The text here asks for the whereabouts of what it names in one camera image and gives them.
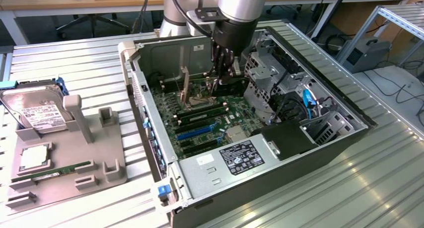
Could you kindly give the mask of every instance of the blue latch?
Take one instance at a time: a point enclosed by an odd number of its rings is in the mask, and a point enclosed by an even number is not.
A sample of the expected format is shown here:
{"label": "blue latch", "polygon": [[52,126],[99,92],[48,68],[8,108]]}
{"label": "blue latch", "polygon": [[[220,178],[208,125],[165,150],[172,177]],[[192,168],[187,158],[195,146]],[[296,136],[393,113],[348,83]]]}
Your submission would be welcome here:
{"label": "blue latch", "polygon": [[312,108],[317,105],[317,102],[313,100],[312,93],[308,89],[304,89],[303,98],[308,110],[308,118],[312,119]]}
{"label": "blue latch", "polygon": [[61,86],[61,93],[64,93],[64,95],[69,95],[68,89],[65,87],[65,81],[61,77],[57,77],[56,83],[59,83]]}
{"label": "blue latch", "polygon": [[16,85],[17,81],[15,80],[0,81],[0,90],[15,89]]}
{"label": "blue latch", "polygon": [[148,127],[148,117],[145,117],[145,119],[144,119],[143,127],[144,127],[144,128]]}
{"label": "blue latch", "polygon": [[159,197],[167,196],[172,192],[171,185],[160,186],[157,190],[159,190]]}

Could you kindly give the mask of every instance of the hard drive label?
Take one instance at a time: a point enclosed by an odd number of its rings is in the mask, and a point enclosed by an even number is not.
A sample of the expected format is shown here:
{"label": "hard drive label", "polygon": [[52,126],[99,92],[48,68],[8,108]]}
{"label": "hard drive label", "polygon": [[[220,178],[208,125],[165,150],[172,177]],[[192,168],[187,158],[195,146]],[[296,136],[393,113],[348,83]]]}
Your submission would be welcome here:
{"label": "hard drive label", "polygon": [[232,175],[239,175],[265,163],[251,140],[224,148],[219,152]]}
{"label": "hard drive label", "polygon": [[20,111],[36,130],[44,130],[65,125],[64,117],[55,104],[23,108]]}

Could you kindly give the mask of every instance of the barcode sticker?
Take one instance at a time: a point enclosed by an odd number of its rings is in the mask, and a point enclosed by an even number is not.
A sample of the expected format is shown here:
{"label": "barcode sticker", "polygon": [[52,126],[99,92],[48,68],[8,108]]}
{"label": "barcode sticker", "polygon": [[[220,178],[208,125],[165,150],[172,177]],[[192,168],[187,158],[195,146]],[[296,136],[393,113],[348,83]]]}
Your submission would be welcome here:
{"label": "barcode sticker", "polygon": [[64,117],[55,104],[24,108],[20,111],[36,130],[44,130],[65,125]]}

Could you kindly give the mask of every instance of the slotted metal worktable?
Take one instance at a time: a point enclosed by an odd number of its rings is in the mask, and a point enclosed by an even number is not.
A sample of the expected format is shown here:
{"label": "slotted metal worktable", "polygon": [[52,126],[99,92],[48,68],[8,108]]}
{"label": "slotted metal worktable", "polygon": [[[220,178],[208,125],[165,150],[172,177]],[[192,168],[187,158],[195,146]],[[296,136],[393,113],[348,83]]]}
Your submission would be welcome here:
{"label": "slotted metal worktable", "polygon": [[[203,227],[423,227],[424,144],[415,129],[408,129],[408,122],[384,107],[383,101],[361,88],[360,82],[292,25],[269,21],[260,26],[275,27],[379,127],[329,165]],[[93,114],[100,106],[119,111],[129,181],[12,216],[0,211],[0,227],[169,226],[151,199],[153,180],[129,110],[116,47],[121,41],[153,37],[143,34],[15,47],[9,55],[9,79],[60,74],[71,94],[81,95],[84,114]],[[0,192],[4,194],[15,121],[5,114],[0,122]]]}

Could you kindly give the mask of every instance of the green circuit board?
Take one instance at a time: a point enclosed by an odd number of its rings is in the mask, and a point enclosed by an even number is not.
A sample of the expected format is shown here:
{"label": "green circuit board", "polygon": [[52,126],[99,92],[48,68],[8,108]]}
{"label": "green circuit board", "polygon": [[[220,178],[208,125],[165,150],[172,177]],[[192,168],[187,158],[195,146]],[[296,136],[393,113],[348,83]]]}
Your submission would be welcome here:
{"label": "green circuit board", "polygon": [[[189,106],[183,105],[179,91],[164,93],[160,88],[152,89],[156,107],[165,125],[173,150],[180,159],[188,158],[220,146],[231,144],[233,141],[227,133],[229,128],[240,126],[247,137],[249,137],[252,131],[263,127],[263,123],[255,112],[251,110],[251,106],[244,97],[211,97],[208,90],[201,87],[203,81],[205,80],[191,80]],[[177,132],[179,128],[183,126],[175,118],[176,114],[184,114],[191,111],[196,112],[196,110],[208,106],[219,106],[224,102],[227,103],[224,107],[208,110],[205,113],[201,113],[203,116],[192,116],[189,119],[187,119],[188,117],[183,118],[180,123],[191,122],[191,120],[195,119],[196,122],[203,125],[192,130],[184,131],[183,133]],[[177,140],[179,135],[205,128],[207,126],[212,126],[211,132]]]}

